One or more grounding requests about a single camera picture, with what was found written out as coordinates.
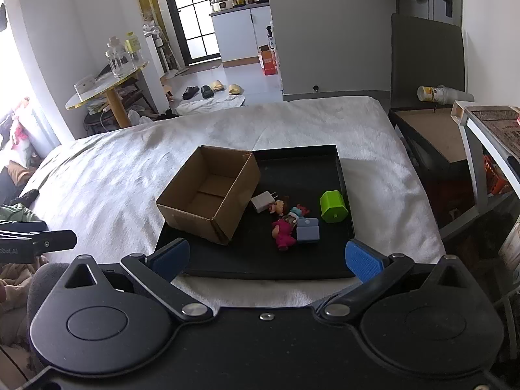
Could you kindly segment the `pink hair doll figure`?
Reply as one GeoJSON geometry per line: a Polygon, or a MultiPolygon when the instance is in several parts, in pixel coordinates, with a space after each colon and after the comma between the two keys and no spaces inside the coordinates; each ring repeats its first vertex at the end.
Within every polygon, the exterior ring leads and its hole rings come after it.
{"type": "Polygon", "coordinates": [[[279,250],[286,250],[296,243],[292,233],[293,224],[285,219],[279,219],[272,224],[271,236],[276,241],[279,250]]]}

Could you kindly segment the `grey blue small box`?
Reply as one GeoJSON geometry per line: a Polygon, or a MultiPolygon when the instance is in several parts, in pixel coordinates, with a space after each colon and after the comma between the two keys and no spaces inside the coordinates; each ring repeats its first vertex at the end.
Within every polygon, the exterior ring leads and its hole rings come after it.
{"type": "Polygon", "coordinates": [[[319,241],[319,220],[317,218],[300,217],[296,226],[296,239],[298,241],[319,241]]]}

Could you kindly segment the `brown hair doll figure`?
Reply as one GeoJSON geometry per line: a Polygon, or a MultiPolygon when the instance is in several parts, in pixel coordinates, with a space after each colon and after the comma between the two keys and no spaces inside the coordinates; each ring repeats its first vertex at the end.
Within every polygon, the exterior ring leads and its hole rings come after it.
{"type": "Polygon", "coordinates": [[[271,214],[285,216],[289,211],[289,201],[287,198],[277,199],[269,204],[268,210],[271,214]]]}

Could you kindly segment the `white kitchen cabinet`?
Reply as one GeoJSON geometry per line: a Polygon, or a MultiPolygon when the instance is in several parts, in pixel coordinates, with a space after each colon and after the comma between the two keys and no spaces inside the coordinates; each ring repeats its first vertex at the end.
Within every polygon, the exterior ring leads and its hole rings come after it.
{"type": "Polygon", "coordinates": [[[211,19],[224,68],[259,63],[259,47],[268,44],[271,25],[268,3],[214,12],[211,19]]]}

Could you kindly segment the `black slipper right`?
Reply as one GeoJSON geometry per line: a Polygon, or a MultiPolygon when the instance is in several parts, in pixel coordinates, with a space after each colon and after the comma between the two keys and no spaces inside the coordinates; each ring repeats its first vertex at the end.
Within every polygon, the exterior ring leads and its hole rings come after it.
{"type": "Polygon", "coordinates": [[[213,88],[209,85],[203,85],[200,89],[200,92],[204,99],[210,99],[214,97],[213,88]]]}

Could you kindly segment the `small colourful toy figure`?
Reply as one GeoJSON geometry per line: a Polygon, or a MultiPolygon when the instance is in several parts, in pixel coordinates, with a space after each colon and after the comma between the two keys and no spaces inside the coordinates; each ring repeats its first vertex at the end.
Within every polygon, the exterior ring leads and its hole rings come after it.
{"type": "Polygon", "coordinates": [[[288,216],[293,217],[295,220],[304,218],[309,214],[309,209],[303,205],[297,204],[288,211],[288,216]]]}

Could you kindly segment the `white floor mat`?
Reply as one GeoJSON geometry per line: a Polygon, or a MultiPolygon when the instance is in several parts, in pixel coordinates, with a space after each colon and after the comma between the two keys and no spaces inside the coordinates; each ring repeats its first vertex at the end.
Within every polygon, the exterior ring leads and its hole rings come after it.
{"type": "Polygon", "coordinates": [[[243,95],[215,95],[210,99],[182,102],[175,111],[180,116],[214,113],[229,108],[239,108],[244,104],[245,99],[243,95]]]}

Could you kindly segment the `white power adapter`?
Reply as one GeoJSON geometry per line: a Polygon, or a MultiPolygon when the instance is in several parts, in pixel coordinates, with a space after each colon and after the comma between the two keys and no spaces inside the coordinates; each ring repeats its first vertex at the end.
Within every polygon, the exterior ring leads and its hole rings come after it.
{"type": "Polygon", "coordinates": [[[269,206],[275,202],[275,195],[269,191],[262,192],[250,199],[257,213],[269,209],[269,206]]]}

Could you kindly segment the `grey metal shelf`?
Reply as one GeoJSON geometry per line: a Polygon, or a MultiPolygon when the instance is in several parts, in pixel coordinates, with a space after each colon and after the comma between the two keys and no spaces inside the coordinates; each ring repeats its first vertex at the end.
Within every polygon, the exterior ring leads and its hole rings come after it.
{"type": "Polygon", "coordinates": [[[498,135],[490,129],[489,123],[477,116],[479,112],[488,112],[499,120],[500,111],[505,109],[513,112],[511,119],[514,126],[518,127],[519,123],[516,118],[519,116],[519,110],[513,106],[482,106],[476,102],[458,100],[452,107],[451,117],[458,126],[472,179],[474,206],[440,229],[444,242],[467,229],[478,218],[503,205],[513,195],[519,195],[519,151],[501,141],[498,135]],[[484,163],[485,152],[488,152],[496,165],[500,167],[511,186],[509,192],[503,195],[488,193],[484,163]]]}

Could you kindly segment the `black crate with board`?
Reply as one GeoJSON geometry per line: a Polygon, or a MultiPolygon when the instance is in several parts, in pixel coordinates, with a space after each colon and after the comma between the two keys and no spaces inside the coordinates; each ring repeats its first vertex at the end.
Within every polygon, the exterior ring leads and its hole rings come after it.
{"type": "Polygon", "coordinates": [[[442,227],[474,205],[473,184],[457,124],[449,108],[389,112],[442,227]]]}

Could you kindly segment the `stacked paper cups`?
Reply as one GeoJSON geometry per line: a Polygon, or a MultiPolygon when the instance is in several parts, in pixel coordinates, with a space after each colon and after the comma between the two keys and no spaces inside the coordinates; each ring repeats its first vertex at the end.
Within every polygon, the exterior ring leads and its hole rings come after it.
{"type": "Polygon", "coordinates": [[[438,105],[453,104],[457,100],[474,102],[474,96],[443,85],[437,87],[420,86],[417,97],[422,102],[432,102],[438,105]]]}

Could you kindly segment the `green plastic cup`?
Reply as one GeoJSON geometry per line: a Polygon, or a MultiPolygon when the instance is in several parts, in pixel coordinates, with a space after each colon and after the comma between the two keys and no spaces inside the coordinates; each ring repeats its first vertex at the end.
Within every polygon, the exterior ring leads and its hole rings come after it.
{"type": "Polygon", "coordinates": [[[342,222],[349,215],[343,195],[338,190],[325,191],[320,197],[321,217],[324,222],[342,222]]]}

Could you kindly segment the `orange cardboard box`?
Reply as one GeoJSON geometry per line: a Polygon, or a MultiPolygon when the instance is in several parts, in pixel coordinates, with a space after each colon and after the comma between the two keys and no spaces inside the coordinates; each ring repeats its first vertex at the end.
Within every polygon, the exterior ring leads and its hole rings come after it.
{"type": "Polygon", "coordinates": [[[276,53],[269,45],[262,45],[258,48],[258,59],[265,76],[278,73],[276,53]]]}

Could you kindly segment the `yellow label bottle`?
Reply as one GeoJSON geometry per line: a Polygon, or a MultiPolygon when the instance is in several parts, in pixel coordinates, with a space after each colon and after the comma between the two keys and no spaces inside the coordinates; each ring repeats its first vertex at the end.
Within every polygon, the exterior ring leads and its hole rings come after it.
{"type": "Polygon", "coordinates": [[[139,64],[142,60],[141,45],[137,36],[133,32],[128,32],[125,40],[125,47],[132,61],[139,64]]]}

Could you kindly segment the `brown cardboard box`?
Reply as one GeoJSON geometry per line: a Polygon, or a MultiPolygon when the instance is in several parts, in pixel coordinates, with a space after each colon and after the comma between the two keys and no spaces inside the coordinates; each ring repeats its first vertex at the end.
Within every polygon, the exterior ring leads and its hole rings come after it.
{"type": "Polygon", "coordinates": [[[226,245],[259,180],[260,170],[251,151],[201,145],[156,204],[169,226],[226,245]]]}

